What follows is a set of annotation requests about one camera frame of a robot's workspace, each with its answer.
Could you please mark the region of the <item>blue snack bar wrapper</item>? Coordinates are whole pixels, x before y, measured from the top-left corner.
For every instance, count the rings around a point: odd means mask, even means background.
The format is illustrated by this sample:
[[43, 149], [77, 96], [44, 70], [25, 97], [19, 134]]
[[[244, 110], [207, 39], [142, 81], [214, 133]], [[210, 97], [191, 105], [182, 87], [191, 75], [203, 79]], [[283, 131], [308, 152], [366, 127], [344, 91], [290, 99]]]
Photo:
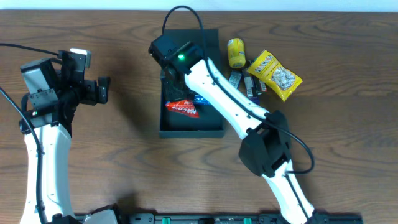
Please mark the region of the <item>blue snack bar wrapper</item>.
[[210, 104], [210, 102], [208, 100], [206, 100], [203, 96], [198, 95], [198, 94], [194, 95], [192, 101], [195, 105], [209, 105]]

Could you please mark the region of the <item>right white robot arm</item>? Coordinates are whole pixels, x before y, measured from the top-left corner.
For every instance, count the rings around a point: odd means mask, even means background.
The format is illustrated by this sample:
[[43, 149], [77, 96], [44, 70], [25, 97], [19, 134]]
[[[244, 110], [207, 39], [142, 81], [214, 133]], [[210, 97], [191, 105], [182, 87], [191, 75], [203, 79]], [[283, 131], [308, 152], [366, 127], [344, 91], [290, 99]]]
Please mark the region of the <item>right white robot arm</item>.
[[301, 139], [287, 127], [285, 116], [268, 112], [233, 87], [207, 56], [206, 50], [187, 42], [179, 47], [168, 36], [155, 39], [150, 55], [167, 78], [203, 96], [233, 127], [242, 140], [239, 158], [256, 176], [266, 180], [287, 223], [314, 223], [315, 209], [296, 178], [291, 141]]

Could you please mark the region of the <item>yellow cylindrical can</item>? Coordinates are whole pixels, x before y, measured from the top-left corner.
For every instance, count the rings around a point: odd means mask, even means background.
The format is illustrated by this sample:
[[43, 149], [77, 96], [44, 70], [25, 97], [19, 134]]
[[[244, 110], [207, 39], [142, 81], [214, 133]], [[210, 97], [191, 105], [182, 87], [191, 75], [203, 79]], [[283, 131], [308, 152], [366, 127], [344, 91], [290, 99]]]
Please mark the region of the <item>yellow cylindrical can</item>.
[[244, 43], [240, 38], [233, 38], [227, 43], [228, 63], [231, 68], [242, 68], [246, 63]]

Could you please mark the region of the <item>red Hacks candy bag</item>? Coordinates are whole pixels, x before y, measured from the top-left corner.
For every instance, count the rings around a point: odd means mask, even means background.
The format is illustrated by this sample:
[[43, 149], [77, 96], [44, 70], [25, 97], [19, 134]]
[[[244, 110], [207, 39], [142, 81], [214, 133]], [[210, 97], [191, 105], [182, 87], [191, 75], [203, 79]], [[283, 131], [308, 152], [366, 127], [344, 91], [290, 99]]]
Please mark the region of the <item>red Hacks candy bag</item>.
[[166, 108], [169, 111], [183, 114], [191, 118], [199, 118], [199, 114], [195, 108], [195, 105], [190, 100], [181, 100], [174, 102], [166, 102]]

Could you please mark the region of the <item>black gift box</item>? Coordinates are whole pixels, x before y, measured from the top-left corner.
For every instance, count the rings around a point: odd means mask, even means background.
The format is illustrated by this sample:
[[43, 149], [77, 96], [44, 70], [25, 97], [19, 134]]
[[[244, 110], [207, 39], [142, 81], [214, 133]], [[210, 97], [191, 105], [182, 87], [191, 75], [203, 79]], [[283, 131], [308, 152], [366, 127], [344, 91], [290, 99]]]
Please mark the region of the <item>black gift box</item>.
[[[199, 29], [166, 29], [165, 35], [179, 47], [187, 42], [203, 46], [202, 34]], [[222, 71], [222, 60], [217, 29], [206, 29], [206, 53]], [[194, 103], [198, 118], [170, 111], [166, 108], [165, 96], [161, 94], [160, 101], [160, 128], [161, 138], [222, 138], [224, 136], [224, 117], [210, 104]]]

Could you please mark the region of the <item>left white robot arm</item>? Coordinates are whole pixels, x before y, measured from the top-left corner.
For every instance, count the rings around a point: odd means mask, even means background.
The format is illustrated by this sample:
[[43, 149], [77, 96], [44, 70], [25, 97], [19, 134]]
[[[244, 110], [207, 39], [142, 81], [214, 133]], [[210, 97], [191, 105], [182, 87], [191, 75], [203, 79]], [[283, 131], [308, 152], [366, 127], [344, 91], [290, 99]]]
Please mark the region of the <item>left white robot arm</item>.
[[29, 91], [21, 100], [19, 123], [28, 153], [21, 223], [76, 220], [68, 181], [72, 121], [78, 105], [107, 103], [111, 82], [109, 77], [85, 79], [90, 60], [90, 51], [71, 48], [21, 66]]

